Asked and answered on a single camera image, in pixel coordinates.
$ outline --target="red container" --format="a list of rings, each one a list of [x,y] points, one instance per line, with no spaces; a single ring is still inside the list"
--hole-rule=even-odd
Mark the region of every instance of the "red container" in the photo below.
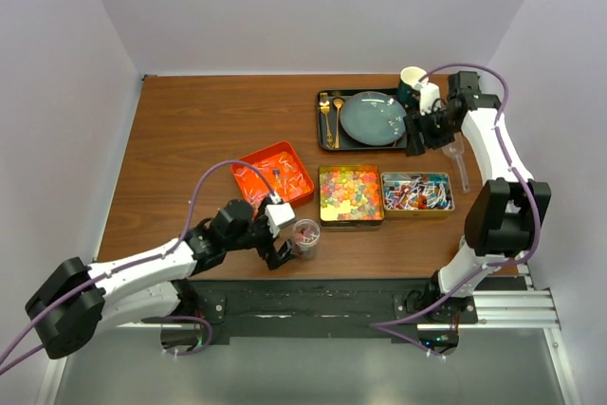
[[[248,156],[243,156],[239,159],[245,161],[246,163],[254,165],[256,163],[259,164],[265,160],[268,160],[271,157],[277,155],[279,156],[281,153],[286,153],[288,154],[288,156],[290,156],[290,159],[288,160],[289,165],[286,165],[288,166],[288,168],[286,169],[290,170],[291,168],[296,167],[297,173],[301,173],[303,175],[302,180],[300,180],[299,182],[288,183],[285,181],[284,185],[289,187],[291,187],[292,185],[297,185],[299,188],[305,189],[305,191],[292,198],[285,196],[285,194],[281,192],[283,184],[280,181],[280,177],[279,180],[276,181],[276,183],[278,184],[276,190],[279,191],[279,193],[283,197],[283,200],[285,202],[291,203],[293,207],[309,203],[314,198],[314,182],[310,178],[310,175],[302,164],[300,158],[297,156],[297,154],[295,154],[295,149],[293,149],[293,146],[289,142],[283,141],[278,142],[276,144],[272,144],[271,146],[266,147],[265,149],[249,154]],[[263,191],[267,194],[267,187],[263,184],[261,179],[258,179],[257,182],[251,182],[250,179],[248,180],[248,182],[246,182],[244,179],[242,179],[239,176],[241,168],[243,167],[239,165],[231,165],[231,172],[234,175],[234,179],[236,179],[236,184],[238,184],[238,188],[243,194],[243,197],[250,202],[251,193],[260,191],[260,183],[261,186],[263,186]],[[268,177],[270,184],[274,185],[275,180],[273,180],[272,173],[268,173],[267,170],[262,170],[262,172],[264,172],[264,175]]]

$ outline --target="black tray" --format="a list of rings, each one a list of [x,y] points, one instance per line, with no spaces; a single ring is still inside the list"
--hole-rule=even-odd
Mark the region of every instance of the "black tray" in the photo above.
[[[319,108],[319,102],[321,101],[321,93],[326,92],[328,99],[331,101],[331,111],[329,111],[329,126],[331,127],[331,134],[333,135],[333,141],[335,142],[335,125],[337,122],[337,109],[333,106],[333,99],[335,97],[341,97],[344,101],[348,101],[353,95],[359,92],[381,92],[382,94],[391,95],[396,98],[396,87],[389,88],[367,88],[361,89],[324,89],[316,95],[316,111],[317,111],[317,122],[319,130],[319,144],[321,147],[328,152],[364,152],[364,151],[403,151],[407,145],[407,135],[403,135],[396,144],[387,146],[368,146],[361,142],[356,141],[348,136],[343,131],[341,125],[338,125],[340,129],[340,148],[330,149],[326,144],[326,123],[324,121],[324,114],[321,113]]]

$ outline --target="white wall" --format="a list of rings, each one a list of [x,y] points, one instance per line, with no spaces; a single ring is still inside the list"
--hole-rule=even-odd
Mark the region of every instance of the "white wall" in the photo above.
[[[92,257],[139,81],[101,0],[0,0],[0,11],[4,349],[45,277],[68,257]],[[26,363],[0,377],[1,403],[34,403],[47,357]]]
[[[508,129],[552,202],[536,282],[550,286],[585,403],[607,396],[607,3],[525,0],[491,60],[511,84]]]
[[[397,72],[487,63],[523,0],[102,0],[153,74]]]

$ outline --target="gray floor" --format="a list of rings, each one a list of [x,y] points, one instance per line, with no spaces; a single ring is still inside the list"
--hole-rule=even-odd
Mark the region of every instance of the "gray floor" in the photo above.
[[[234,339],[179,358],[115,329],[68,361],[57,405],[562,404],[542,330],[468,330],[446,363],[388,340]]]

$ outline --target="rectangular container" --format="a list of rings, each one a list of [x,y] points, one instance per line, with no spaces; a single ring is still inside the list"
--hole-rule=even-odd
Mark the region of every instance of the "rectangular container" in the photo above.
[[[322,227],[372,230],[381,225],[384,211],[377,166],[321,166],[319,189]]]
[[[279,187],[279,193],[281,193],[283,200],[285,202],[290,203],[291,206],[293,206],[293,207],[297,207],[297,206],[301,206],[305,203],[309,203],[314,198],[314,181],[310,178],[310,175],[308,174],[307,170],[305,169],[304,165],[302,164],[302,161],[297,156],[297,154],[295,153],[295,149],[289,142],[286,142],[286,141],[277,142],[276,144],[272,144],[269,147],[266,147],[257,152],[249,154],[248,156],[242,156],[239,159],[242,161],[245,161],[246,163],[255,164],[255,163],[263,162],[264,160],[266,160],[272,156],[276,156],[280,153],[289,154],[292,157],[292,162],[298,168],[298,171],[302,174],[301,181],[294,181],[293,185],[308,189],[308,190],[304,191],[302,194],[300,194],[299,196],[289,199],[288,197],[285,197],[280,192],[280,186],[277,186],[277,187]],[[231,172],[234,175],[234,179],[236,179],[236,184],[238,185],[238,188],[240,189],[241,193],[243,194],[243,197],[247,201],[250,202],[250,188],[248,188],[246,181],[239,178],[239,170],[241,168],[243,168],[243,167],[239,166],[239,165],[231,165]],[[273,180],[271,171],[269,171],[269,172],[265,171],[264,174],[266,175],[266,177],[268,177],[270,184],[273,185],[274,180]],[[285,184],[288,186],[291,185],[291,183],[289,183],[289,182],[286,182]],[[266,189],[266,186],[263,186],[260,188],[263,189],[263,192],[265,194],[268,194],[268,190]]]
[[[388,146],[368,146],[366,144],[362,144],[361,142],[356,141],[355,139],[350,138],[339,126],[340,128],[340,148],[339,149],[331,149],[326,144],[326,122],[324,121],[324,114],[321,113],[321,109],[319,107],[319,102],[321,101],[321,93],[326,92],[328,99],[331,101],[331,110],[329,111],[329,126],[331,127],[331,134],[333,138],[335,138],[335,127],[337,125],[338,120],[338,112],[335,106],[333,106],[333,99],[336,97],[340,97],[344,99],[344,101],[348,101],[353,95],[358,94],[359,92],[381,92],[386,95],[390,95],[396,97],[396,87],[388,87],[388,88],[361,88],[361,89],[324,89],[316,95],[316,120],[318,124],[319,130],[319,144],[321,147],[327,152],[374,152],[374,151],[404,151],[407,146],[407,135],[403,135],[396,144],[388,145]]]
[[[386,218],[447,217],[455,209],[445,173],[382,173],[381,192]]]

